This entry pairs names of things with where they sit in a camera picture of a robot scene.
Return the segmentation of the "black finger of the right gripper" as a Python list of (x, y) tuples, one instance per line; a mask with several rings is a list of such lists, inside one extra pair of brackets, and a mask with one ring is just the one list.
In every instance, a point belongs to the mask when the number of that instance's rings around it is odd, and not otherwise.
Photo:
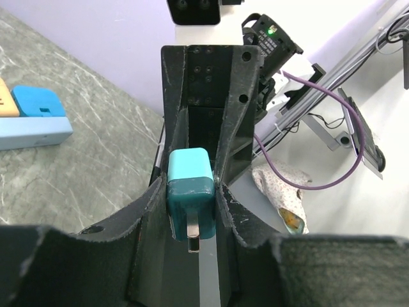
[(164, 124), (149, 184), (167, 172), (170, 153), (186, 143), (186, 133), (181, 130), (187, 122), (186, 103), (183, 101), (187, 51), (186, 45), (166, 45), (161, 48)]

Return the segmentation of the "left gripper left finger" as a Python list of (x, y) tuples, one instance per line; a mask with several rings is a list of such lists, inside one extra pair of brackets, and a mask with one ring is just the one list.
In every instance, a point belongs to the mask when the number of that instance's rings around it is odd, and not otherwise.
[(158, 306), (166, 179), (78, 234), (1, 227), (2, 306)]

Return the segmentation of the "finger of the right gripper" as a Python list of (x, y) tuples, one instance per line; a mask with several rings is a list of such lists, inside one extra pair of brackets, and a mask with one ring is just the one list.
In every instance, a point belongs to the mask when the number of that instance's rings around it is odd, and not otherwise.
[(229, 91), (214, 165), (218, 185), (236, 181), (251, 164), (260, 66), (258, 47), (233, 47)]

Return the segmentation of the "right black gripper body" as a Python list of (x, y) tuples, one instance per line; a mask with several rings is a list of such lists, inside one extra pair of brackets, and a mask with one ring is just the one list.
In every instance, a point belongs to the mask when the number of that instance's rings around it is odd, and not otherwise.
[(216, 158), (228, 99), (232, 46), (191, 45), (185, 49), (185, 146)]

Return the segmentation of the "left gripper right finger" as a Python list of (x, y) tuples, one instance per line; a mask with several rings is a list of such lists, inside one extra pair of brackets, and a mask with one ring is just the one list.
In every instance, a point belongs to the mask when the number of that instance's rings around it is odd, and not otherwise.
[(285, 235), (216, 188), (222, 306), (407, 306), (408, 240)]

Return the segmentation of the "teal cube adapter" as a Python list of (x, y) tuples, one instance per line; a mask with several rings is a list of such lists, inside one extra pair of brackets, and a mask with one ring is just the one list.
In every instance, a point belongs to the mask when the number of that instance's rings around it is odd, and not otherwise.
[(204, 148), (170, 153), (167, 211), (173, 239), (186, 241), (189, 253), (198, 253), (200, 241), (215, 235), (215, 182)]

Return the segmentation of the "wooden cube plug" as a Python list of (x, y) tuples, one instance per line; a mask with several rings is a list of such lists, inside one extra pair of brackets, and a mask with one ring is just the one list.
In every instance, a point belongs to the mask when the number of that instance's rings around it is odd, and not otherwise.
[(20, 116), (19, 109), (2, 78), (0, 78), (0, 116), (5, 118)]

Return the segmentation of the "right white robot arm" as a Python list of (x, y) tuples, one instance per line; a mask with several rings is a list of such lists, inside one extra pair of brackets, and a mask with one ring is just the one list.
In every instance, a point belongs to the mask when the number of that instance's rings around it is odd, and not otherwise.
[(302, 49), (266, 15), (249, 15), (242, 31), (241, 45), (162, 48), (164, 127), (152, 180), (176, 149), (205, 149), (225, 183), (250, 166), (255, 124), (279, 90), (274, 74)]

